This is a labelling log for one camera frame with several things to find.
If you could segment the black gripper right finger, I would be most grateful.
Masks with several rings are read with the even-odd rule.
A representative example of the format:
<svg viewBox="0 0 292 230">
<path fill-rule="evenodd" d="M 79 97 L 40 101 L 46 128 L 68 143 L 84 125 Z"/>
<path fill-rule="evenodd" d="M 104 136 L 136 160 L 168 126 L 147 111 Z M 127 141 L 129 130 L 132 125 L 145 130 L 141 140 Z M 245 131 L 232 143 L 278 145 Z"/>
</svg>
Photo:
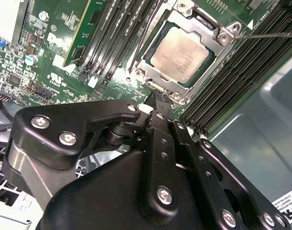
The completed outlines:
<svg viewBox="0 0 292 230">
<path fill-rule="evenodd" d="M 289 230 L 276 207 L 208 140 L 193 141 L 173 118 L 172 101 L 164 109 L 175 141 L 180 169 L 179 216 L 169 230 Z"/>
</svg>

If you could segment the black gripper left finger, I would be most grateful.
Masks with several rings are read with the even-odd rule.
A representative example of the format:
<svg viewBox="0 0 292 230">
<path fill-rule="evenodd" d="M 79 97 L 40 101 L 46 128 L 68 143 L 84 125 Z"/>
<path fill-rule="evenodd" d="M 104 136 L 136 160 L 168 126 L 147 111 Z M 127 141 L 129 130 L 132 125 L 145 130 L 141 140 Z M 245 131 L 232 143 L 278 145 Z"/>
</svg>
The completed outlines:
<svg viewBox="0 0 292 230">
<path fill-rule="evenodd" d="M 63 187 L 117 157 L 143 152 L 148 165 L 159 159 L 175 165 L 174 140 L 164 109 L 164 94 L 153 92 L 146 113 L 126 100 L 27 107 L 14 118 L 4 170 L 9 181 L 28 188 L 44 211 Z M 177 197 L 147 179 L 147 219 L 173 219 Z"/>
</svg>

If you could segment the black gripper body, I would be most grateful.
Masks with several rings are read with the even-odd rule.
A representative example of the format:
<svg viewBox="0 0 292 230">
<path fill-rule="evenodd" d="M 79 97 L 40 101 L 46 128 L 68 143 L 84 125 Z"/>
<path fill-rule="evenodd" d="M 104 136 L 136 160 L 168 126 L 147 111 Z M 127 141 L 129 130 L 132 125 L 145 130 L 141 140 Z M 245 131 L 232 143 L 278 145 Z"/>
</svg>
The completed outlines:
<svg viewBox="0 0 292 230">
<path fill-rule="evenodd" d="M 148 165 L 137 151 L 110 161 L 57 192 L 46 207 L 39 230 L 213 230 L 215 215 L 202 196 L 195 196 L 187 173 L 159 158 Z M 178 200 L 178 212 L 168 223 L 149 222 L 139 204 L 145 203 L 146 180 L 167 187 Z"/>
</svg>

